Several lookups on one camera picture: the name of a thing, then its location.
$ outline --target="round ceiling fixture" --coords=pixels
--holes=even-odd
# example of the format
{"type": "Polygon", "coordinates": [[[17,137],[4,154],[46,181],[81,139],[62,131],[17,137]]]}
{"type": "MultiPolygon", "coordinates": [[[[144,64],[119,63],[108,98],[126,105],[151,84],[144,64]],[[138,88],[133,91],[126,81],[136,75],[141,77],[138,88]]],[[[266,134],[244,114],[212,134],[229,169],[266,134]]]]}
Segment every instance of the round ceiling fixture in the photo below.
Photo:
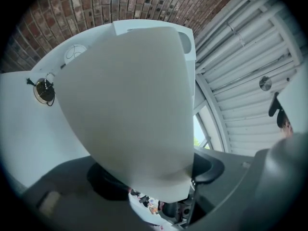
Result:
{"type": "Polygon", "coordinates": [[[272,86],[270,77],[263,76],[259,81],[259,86],[262,90],[268,91],[272,86]]]}

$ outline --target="window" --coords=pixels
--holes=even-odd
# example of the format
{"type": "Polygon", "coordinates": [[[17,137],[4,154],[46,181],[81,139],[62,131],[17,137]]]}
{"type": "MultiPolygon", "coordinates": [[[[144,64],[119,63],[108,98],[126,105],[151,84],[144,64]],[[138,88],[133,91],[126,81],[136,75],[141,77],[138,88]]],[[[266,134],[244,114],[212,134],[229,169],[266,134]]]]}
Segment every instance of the window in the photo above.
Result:
{"type": "Polygon", "coordinates": [[[205,144],[205,135],[202,131],[202,128],[200,126],[200,123],[197,119],[197,117],[193,116],[193,144],[194,146],[201,146],[205,144]]]}

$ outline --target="ceiling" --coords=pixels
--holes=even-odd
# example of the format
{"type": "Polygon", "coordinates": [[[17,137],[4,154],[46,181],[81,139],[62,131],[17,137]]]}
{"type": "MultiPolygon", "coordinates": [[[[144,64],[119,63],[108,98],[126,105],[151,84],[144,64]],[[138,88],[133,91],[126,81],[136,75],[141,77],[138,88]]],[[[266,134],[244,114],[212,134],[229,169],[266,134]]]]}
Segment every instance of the ceiling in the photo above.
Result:
{"type": "Polygon", "coordinates": [[[197,38],[196,80],[215,111],[224,150],[254,155],[282,138],[268,109],[301,67],[307,42],[278,0],[234,0],[226,8],[197,38]],[[259,86],[263,76],[271,79],[268,91],[259,86]]]}
{"type": "Polygon", "coordinates": [[[16,26],[1,72],[31,70],[57,45],[89,28],[125,19],[162,20],[194,35],[230,0],[36,0],[16,26]]]}

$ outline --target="beige object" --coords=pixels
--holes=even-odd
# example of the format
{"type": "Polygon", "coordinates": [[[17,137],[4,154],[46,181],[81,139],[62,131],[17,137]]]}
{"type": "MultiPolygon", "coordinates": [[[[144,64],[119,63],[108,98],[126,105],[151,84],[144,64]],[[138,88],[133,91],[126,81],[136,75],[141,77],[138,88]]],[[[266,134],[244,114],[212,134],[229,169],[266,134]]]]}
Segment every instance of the beige object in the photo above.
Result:
{"type": "Polygon", "coordinates": [[[61,70],[54,86],[72,130],[109,173],[163,202],[187,197],[193,106],[175,29],[97,42],[61,70]]]}

